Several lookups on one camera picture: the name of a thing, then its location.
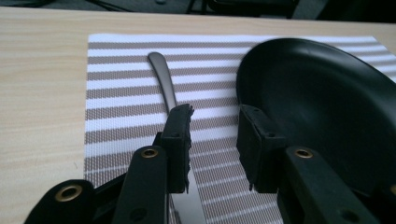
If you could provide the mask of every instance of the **wooden tabletop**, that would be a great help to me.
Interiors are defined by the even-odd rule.
[[[372,35],[396,25],[0,7],[0,223],[83,177],[88,35]]]

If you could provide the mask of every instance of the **placemat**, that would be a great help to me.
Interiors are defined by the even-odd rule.
[[[164,55],[178,104],[191,104],[191,168],[207,223],[282,223],[273,194],[248,190],[235,147],[236,71],[273,35],[90,35],[84,176],[96,187],[151,145],[166,111],[147,55]],[[371,36],[298,36],[335,46],[396,80],[396,57]],[[171,223],[177,223],[171,209]]]

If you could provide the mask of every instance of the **striped cloth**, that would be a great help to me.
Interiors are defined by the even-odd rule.
[[[84,176],[96,187],[151,145],[166,111],[147,55],[170,68],[177,102],[191,104],[191,167],[207,223],[282,223],[276,196],[248,191],[236,150],[236,71],[269,35],[90,35]],[[370,36],[300,36],[333,45],[396,80],[396,57]],[[171,216],[171,223],[176,223]]]

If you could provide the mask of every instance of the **light wood surface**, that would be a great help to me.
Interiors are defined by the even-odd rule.
[[[372,35],[396,53],[396,25],[0,7],[0,223],[83,177],[88,35]]]

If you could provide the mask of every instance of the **black plate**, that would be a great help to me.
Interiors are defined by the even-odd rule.
[[[370,195],[396,177],[396,86],[339,49],[302,39],[275,39],[240,64],[239,104],[272,119],[290,146],[320,152],[354,190]]]

